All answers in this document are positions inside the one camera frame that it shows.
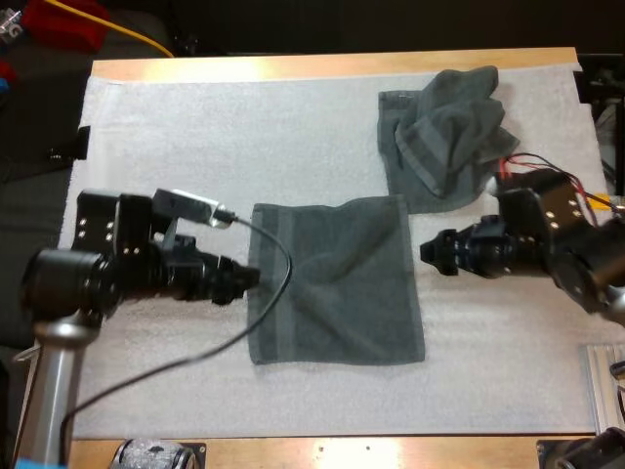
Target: metal bracket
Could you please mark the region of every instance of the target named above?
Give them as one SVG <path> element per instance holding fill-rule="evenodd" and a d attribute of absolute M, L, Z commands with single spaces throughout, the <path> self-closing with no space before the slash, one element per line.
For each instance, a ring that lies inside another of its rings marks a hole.
<path fill-rule="evenodd" d="M 586 347 L 586 357 L 597 434 L 609 427 L 625 430 L 625 421 L 618 406 L 618 383 L 609 369 L 613 363 L 625 360 L 625 344 L 589 345 Z"/>

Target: flat gray towel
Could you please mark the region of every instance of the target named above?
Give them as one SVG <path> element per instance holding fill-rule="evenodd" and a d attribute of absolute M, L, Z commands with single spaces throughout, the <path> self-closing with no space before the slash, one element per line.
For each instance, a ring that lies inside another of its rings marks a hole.
<path fill-rule="evenodd" d="M 257 224 L 293 256 L 293 278 L 276 310 L 250 336 L 256 364 L 400 364 L 425 357 L 405 201 L 368 197 L 340 207 L 257 204 Z M 258 317 L 284 276 L 273 243 L 253 235 L 250 265 L 261 283 L 248 293 Z"/>
<path fill-rule="evenodd" d="M 494 66 L 445 70 L 423 91 L 379 94 L 378 147 L 390 193 L 410 213 L 433 213 L 473 202 L 519 141 L 500 127 L 504 109 L 489 96 Z"/>

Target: gray fabric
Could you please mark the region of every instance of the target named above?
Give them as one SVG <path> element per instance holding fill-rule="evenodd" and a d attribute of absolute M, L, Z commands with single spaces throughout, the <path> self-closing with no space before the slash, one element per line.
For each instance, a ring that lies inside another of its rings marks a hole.
<path fill-rule="evenodd" d="M 276 311 L 250 336 L 256 364 L 340 362 L 399 364 L 425 357 L 410 230 L 400 196 L 340 207 L 257 204 L 253 222 L 291 251 L 291 284 Z M 249 292 L 258 317 L 284 276 L 284 261 L 255 235 L 250 265 L 261 284 Z"/>
<path fill-rule="evenodd" d="M 504 109 L 489 96 L 497 68 L 445 70 L 423 91 L 379 94 L 378 147 L 390 193 L 410 213 L 454 210 L 474 201 L 519 141 L 500 127 Z"/>

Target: crumpled gray towel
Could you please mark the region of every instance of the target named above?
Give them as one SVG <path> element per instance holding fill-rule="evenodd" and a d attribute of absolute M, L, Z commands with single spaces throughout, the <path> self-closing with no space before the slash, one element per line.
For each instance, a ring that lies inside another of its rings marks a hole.
<path fill-rule="evenodd" d="M 497 159 L 517 138 L 500 127 L 504 109 L 490 97 L 497 68 L 445 70 L 423 91 L 379 95 L 378 147 L 390 193 L 409 213 L 454 210 L 482 192 Z"/>
<path fill-rule="evenodd" d="M 250 335 L 253 363 L 421 362 L 425 345 L 403 197 L 368 197 L 340 207 L 257 204 L 252 222 L 293 256 L 293 277 Z M 258 317 L 284 276 L 275 246 L 252 235 L 249 264 L 261 269 L 248 292 Z"/>

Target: black cable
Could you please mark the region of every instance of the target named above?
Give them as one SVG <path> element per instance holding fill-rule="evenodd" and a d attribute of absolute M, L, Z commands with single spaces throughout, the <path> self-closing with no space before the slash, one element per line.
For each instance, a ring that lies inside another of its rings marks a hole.
<path fill-rule="evenodd" d="M 180 366 L 186 366 L 188 364 L 202 362 L 204 360 L 208 360 L 212 357 L 215 357 L 216 355 L 223 352 L 225 349 L 228 349 L 229 347 L 236 344 L 238 341 L 240 341 L 241 339 L 243 339 L 244 337 L 252 333 L 254 330 L 256 330 L 258 326 L 261 325 L 263 320 L 265 320 L 265 318 L 268 316 L 268 314 L 273 309 L 275 304 L 278 302 L 278 300 L 282 296 L 282 293 L 284 293 L 284 290 L 289 284 L 289 281 L 291 280 L 291 274 L 293 271 L 293 261 L 291 259 L 291 255 L 286 250 L 284 245 L 280 242 L 280 240 L 277 237 L 275 237 L 273 234 L 268 232 L 267 230 L 257 227 L 246 220 L 241 220 L 236 216 L 231 216 L 230 219 L 236 223 L 239 223 L 241 225 L 248 227 L 250 230 L 255 231 L 259 233 L 260 235 L 266 237 L 267 239 L 271 240 L 272 242 L 275 243 L 278 249 L 282 251 L 282 254 L 284 254 L 284 259 L 286 261 L 286 273 L 284 274 L 284 279 L 282 280 L 282 283 L 280 284 L 278 289 L 273 294 L 272 298 L 266 305 L 263 312 L 251 324 L 249 324 L 246 328 L 241 330 L 238 334 L 234 335 L 233 337 L 231 337 L 231 339 L 227 340 L 223 344 L 213 349 L 210 349 L 206 352 L 203 352 L 201 354 L 197 354 L 197 355 L 186 357 L 183 359 L 178 359 L 173 362 L 165 363 L 165 364 L 162 364 L 161 366 L 157 366 L 156 368 L 153 368 L 141 374 L 138 374 L 137 376 L 133 378 L 129 378 L 114 386 L 111 386 L 108 389 L 105 389 L 104 391 L 101 391 L 97 395 L 88 399 L 84 403 L 77 405 L 74 409 L 69 411 L 65 415 L 61 423 L 61 432 L 60 432 L 60 441 L 59 441 L 59 456 L 60 456 L 61 464 L 67 465 L 66 449 L 69 448 L 69 443 L 70 443 L 70 435 L 67 432 L 67 426 L 79 412 L 82 412 L 84 409 L 92 406 L 93 404 L 110 396 L 111 394 L 116 393 L 117 391 L 121 391 L 124 388 L 132 386 L 133 384 L 136 384 L 140 381 L 148 379 L 156 374 L 160 374 L 162 372 L 168 371 L 170 369 L 178 368 Z"/>

